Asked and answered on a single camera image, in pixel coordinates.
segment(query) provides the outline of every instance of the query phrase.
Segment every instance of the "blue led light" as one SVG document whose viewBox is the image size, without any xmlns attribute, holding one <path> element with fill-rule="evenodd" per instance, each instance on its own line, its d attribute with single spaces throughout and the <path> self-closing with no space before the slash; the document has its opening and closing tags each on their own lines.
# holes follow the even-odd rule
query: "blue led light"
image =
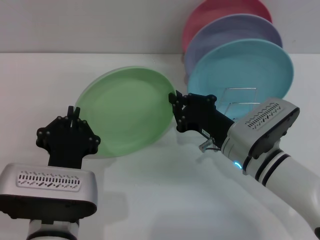
<svg viewBox="0 0 320 240">
<path fill-rule="evenodd" d="M 234 165 L 236 165 L 239 169 L 242 169 L 242 166 L 240 165 L 240 163 L 238 163 L 238 162 L 234 162 Z"/>
</svg>

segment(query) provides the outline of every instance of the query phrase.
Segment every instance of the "light blue plate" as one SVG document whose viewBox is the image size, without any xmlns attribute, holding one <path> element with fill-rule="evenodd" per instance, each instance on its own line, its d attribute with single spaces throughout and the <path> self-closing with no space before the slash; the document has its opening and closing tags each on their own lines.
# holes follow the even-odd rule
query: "light blue plate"
<svg viewBox="0 0 320 240">
<path fill-rule="evenodd" d="M 279 32 L 268 20 L 252 14 L 232 14 L 204 26 L 190 42 L 184 68 L 190 76 L 197 62 L 208 52 L 241 39 L 262 39 L 282 47 Z"/>
<path fill-rule="evenodd" d="M 269 97 L 283 98 L 294 78 L 289 55 L 261 39 L 242 39 L 206 54 L 195 66 L 188 93 L 213 94 L 217 109 L 231 119 L 243 117 Z"/>
</svg>

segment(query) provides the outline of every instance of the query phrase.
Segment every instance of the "green plate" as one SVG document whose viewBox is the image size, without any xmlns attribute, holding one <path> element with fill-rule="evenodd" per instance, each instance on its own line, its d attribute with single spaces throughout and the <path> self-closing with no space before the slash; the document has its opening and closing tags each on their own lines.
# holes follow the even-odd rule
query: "green plate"
<svg viewBox="0 0 320 240">
<path fill-rule="evenodd" d="M 98 155 L 116 157 L 157 141 L 170 125 L 173 113 L 169 80 L 145 67 L 125 67 L 108 72 L 91 83 L 76 106 L 101 138 Z"/>
</svg>

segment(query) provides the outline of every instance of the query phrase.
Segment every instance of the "black stripe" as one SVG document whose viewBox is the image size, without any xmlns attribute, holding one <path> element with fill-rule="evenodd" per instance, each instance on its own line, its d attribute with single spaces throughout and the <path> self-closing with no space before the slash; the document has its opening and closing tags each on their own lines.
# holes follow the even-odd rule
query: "black stripe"
<svg viewBox="0 0 320 240">
<path fill-rule="evenodd" d="M 264 179 L 262 180 L 262 185 L 266 186 L 271 174 L 276 170 L 276 168 L 286 159 L 290 157 L 288 154 L 283 154 L 279 159 L 272 165 L 269 171 L 266 173 Z"/>
<path fill-rule="evenodd" d="M 255 180 L 259 181 L 260 175 L 262 174 L 262 172 L 266 168 L 266 166 L 272 161 L 272 159 L 274 159 L 278 154 L 280 154 L 282 152 L 283 151 L 279 148 L 265 158 L 265 160 L 263 161 L 263 163 L 259 167 L 258 171 L 256 171 L 256 174 L 254 177 Z"/>
<path fill-rule="evenodd" d="M 246 157 L 246 159 L 244 160 L 244 163 L 243 163 L 243 166 L 242 166 L 242 169 L 243 171 L 246 171 L 247 170 L 247 166 L 248 164 L 250 163 L 250 160 L 251 160 L 251 157 Z"/>
<path fill-rule="evenodd" d="M 30 234 L 26 240 L 32 240 L 39 237 L 58 237 L 58 238 L 63 238 L 68 240 L 77 240 L 77 238 L 70 233 L 63 232 L 63 231 L 54 231 L 54 230 L 36 231 Z"/>
</svg>

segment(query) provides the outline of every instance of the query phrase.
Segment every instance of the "white table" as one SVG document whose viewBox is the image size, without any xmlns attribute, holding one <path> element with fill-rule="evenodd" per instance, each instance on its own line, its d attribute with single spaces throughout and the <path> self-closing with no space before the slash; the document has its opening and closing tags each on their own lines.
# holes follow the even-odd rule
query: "white table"
<svg viewBox="0 0 320 240">
<path fill-rule="evenodd" d="M 285 99 L 301 108 L 281 148 L 320 175 L 320 55 L 292 55 Z M 185 93 L 180 55 L 0 54 L 0 170 L 10 162 L 47 165 L 36 131 L 67 113 L 98 76 L 125 66 L 166 75 Z M 133 154 L 86 159 L 96 174 L 97 213 L 80 221 L 79 240 L 315 240 L 305 221 L 221 153 L 202 154 L 204 138 L 178 133 Z M 0 240 L 24 240 L 28 220 L 0 214 Z"/>
</svg>

